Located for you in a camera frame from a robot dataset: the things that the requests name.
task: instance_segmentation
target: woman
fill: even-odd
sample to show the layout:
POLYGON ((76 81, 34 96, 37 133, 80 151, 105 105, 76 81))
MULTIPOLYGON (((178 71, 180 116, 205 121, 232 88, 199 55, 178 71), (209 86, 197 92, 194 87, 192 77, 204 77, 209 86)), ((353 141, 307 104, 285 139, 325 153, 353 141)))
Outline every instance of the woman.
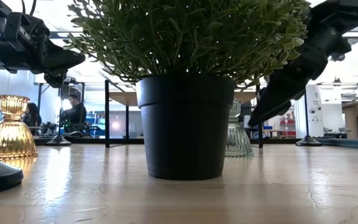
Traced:
MULTIPOLYGON (((41 124, 42 119, 38 113, 38 107, 35 103, 28 103, 27 108, 25 109, 25 114, 23 117, 23 122, 28 127, 36 127, 41 124)), ((30 128, 32 134, 36 134, 37 130, 35 128, 30 128)))

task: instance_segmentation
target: robotic arm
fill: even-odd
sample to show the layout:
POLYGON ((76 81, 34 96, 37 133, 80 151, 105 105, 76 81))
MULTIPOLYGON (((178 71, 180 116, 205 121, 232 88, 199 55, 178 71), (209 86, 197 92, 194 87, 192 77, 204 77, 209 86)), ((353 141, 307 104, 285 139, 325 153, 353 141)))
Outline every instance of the robotic arm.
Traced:
POLYGON ((84 62, 85 56, 63 50, 52 43, 49 35, 43 20, 12 12, 0 0, 0 69, 44 73, 45 81, 59 88, 67 70, 84 62))
POLYGON ((290 100, 299 100, 305 93, 306 84, 322 74, 329 56, 337 58, 352 50, 342 35, 358 27, 358 1, 328 0, 306 14, 308 34, 298 49, 301 55, 283 70, 271 74, 267 87, 260 91, 259 103, 252 112, 249 126, 283 115, 291 107, 290 100))

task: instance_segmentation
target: glass candle holder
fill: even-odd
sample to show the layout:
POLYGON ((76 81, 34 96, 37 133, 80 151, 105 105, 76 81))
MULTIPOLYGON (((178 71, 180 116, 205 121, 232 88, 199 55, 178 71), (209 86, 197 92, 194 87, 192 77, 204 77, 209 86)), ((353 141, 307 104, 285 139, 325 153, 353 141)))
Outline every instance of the glass candle holder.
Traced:
POLYGON ((0 159, 17 159, 38 155, 30 129, 21 121, 27 102, 24 96, 0 95, 0 159))
POLYGON ((239 124, 241 100, 234 99, 230 109, 229 129, 227 130, 226 157, 252 157, 252 145, 244 128, 239 124))

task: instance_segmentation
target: black plant pot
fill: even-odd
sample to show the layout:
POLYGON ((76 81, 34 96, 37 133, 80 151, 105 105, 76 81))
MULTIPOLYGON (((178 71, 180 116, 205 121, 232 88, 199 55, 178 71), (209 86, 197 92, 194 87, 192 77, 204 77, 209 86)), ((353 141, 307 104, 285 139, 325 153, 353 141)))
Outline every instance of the black plant pot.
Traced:
POLYGON ((146 78, 137 84, 149 175, 206 180, 222 175, 234 82, 207 75, 146 78))

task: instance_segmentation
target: person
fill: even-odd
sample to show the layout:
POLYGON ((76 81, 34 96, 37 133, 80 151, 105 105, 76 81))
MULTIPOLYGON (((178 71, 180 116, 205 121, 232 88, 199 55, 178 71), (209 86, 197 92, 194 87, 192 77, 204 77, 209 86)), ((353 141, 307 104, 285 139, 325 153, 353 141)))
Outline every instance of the person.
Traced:
POLYGON ((78 100, 75 94, 68 96, 68 101, 72 105, 72 108, 63 112, 63 119, 68 120, 72 124, 83 124, 86 118, 84 104, 78 100))
MULTIPOLYGON (((41 125, 42 119, 38 111, 38 106, 35 103, 28 103, 25 109, 23 122, 28 127, 37 127, 41 125)), ((32 134, 36 134, 37 129, 30 128, 32 134)))

